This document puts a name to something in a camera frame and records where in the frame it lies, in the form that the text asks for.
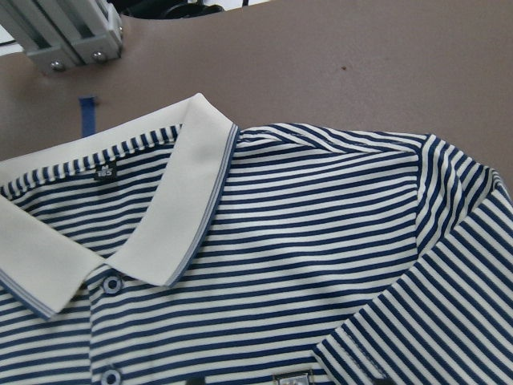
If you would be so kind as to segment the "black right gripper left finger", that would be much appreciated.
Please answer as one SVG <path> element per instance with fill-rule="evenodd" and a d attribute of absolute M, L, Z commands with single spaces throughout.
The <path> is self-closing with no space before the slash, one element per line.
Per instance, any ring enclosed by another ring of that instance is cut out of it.
<path fill-rule="evenodd" d="M 203 376 L 191 377 L 186 380 L 185 385 L 205 385 L 205 378 Z"/>

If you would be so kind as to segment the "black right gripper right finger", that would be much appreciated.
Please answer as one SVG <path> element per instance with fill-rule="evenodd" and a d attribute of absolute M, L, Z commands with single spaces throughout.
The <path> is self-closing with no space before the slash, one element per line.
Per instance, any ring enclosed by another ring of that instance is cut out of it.
<path fill-rule="evenodd" d="M 369 381 L 372 385 L 391 385 L 391 379 L 388 377 L 385 377 L 385 378 L 370 377 Z"/>

